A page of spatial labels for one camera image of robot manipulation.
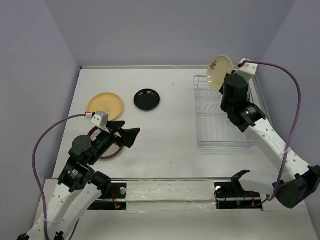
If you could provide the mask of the red rimmed white plate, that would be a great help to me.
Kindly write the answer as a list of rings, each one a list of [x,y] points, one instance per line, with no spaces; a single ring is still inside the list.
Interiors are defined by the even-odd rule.
[[[101,130],[98,127],[93,127],[89,133],[87,134],[91,140],[95,140],[97,136],[100,134]],[[117,156],[123,150],[123,146],[118,146],[117,144],[113,144],[104,154],[100,157],[100,161],[108,161],[115,156]]]

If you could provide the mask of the cream plate with black motif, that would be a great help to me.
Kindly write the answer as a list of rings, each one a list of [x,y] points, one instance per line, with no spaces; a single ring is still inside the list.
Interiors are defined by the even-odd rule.
[[[216,92],[219,92],[224,84],[224,78],[233,70],[233,62],[225,55],[216,56],[207,69],[208,85]]]

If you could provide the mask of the pale orange plate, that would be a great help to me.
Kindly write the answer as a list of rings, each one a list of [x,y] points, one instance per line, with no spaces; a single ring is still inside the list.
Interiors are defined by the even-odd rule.
[[[88,112],[101,111],[108,114],[108,120],[113,121],[123,112],[124,104],[122,99],[112,92],[100,93],[93,97],[88,105]]]

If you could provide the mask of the black glossy plate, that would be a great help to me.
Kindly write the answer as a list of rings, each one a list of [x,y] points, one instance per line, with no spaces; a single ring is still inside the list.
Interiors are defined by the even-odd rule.
[[[151,111],[160,103],[160,95],[153,89],[139,90],[133,98],[135,106],[142,111]]]

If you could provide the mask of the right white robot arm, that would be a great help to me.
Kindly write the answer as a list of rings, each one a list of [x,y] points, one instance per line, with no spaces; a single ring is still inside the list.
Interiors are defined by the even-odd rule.
[[[320,167],[300,158],[272,128],[265,113],[248,100],[249,85],[234,73],[227,73],[222,87],[221,109],[230,122],[270,160],[281,177],[242,170],[231,178],[230,190],[235,196],[256,192],[275,198],[292,209],[313,194],[320,184]]]

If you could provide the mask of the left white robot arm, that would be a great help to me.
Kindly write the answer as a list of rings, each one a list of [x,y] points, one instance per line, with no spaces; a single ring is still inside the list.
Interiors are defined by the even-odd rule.
[[[71,239],[81,216],[99,198],[112,191],[112,180],[92,166],[113,145],[131,148],[140,128],[123,129],[124,121],[110,121],[100,127],[95,139],[77,136],[52,197],[42,196],[43,213],[34,226],[20,240]]]

